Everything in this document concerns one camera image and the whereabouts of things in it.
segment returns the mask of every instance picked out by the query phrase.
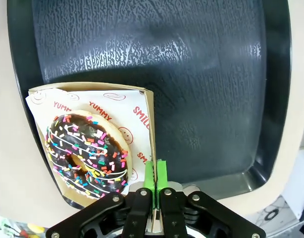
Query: rainbow sprinkles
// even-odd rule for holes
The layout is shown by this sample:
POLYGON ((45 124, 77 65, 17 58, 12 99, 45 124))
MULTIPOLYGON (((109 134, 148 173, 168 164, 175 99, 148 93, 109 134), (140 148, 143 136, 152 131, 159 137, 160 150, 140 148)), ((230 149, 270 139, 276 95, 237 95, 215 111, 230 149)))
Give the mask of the rainbow sprinkles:
POLYGON ((128 185, 128 151, 92 116, 55 117, 45 146, 53 170, 78 193, 98 199, 128 185))

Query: black tray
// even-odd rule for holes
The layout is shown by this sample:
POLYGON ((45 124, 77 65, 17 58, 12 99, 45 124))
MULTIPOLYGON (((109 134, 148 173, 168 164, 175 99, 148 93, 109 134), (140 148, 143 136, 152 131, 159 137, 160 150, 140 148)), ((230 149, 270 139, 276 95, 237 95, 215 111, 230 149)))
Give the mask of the black tray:
POLYGON ((8 0, 7 10, 46 165, 28 90, 99 81, 154 91, 156 153, 169 180, 219 199, 269 179, 289 99, 286 0, 8 0))

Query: chocolate glazed donut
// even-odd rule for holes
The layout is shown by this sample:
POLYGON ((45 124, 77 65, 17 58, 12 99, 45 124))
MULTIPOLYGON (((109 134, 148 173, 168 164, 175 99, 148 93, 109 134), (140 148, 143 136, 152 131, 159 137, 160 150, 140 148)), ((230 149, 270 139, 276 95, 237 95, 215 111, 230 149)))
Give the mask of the chocolate glazed donut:
POLYGON ((118 129, 101 116, 75 111, 55 117, 45 145, 53 170, 79 193, 100 198, 127 185, 130 149, 118 129))

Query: white surface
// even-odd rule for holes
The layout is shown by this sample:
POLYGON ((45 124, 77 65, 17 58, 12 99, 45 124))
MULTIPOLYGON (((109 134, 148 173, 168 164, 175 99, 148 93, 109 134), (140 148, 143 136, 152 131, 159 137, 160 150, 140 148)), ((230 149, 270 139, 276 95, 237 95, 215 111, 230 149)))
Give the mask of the white surface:
POLYGON ((298 152, 293 171, 282 193, 297 219, 304 210, 304 150, 298 152))
MULTIPOLYGON (((152 158, 150 131, 147 127, 149 118, 145 116, 148 115, 148 108, 144 94, 136 90, 66 92, 53 88, 31 94, 26 98, 26 102, 44 137, 55 116, 69 113, 67 109, 85 110, 104 117, 121 131, 130 148, 133 177, 128 184, 144 181, 145 161, 141 160, 138 154, 144 154, 148 160, 152 158)), ((129 177, 132 169, 128 168, 129 177)), ((128 194, 129 185, 122 194, 128 194)))
POLYGON ((262 211, 245 216, 245 218, 262 228, 267 237, 299 223, 282 196, 279 196, 275 202, 264 208, 262 211))
MULTIPOLYGON (((242 216, 268 206, 283 191, 303 134, 304 0, 289 0, 289 6, 292 81, 285 130, 272 176, 260 189, 220 201, 242 216)), ((0 215, 50 227, 76 211, 62 200, 35 146, 13 73, 6 1, 0 0, 0 215), (12 153, 6 153, 11 135, 18 142, 11 148, 8 145, 12 153)))

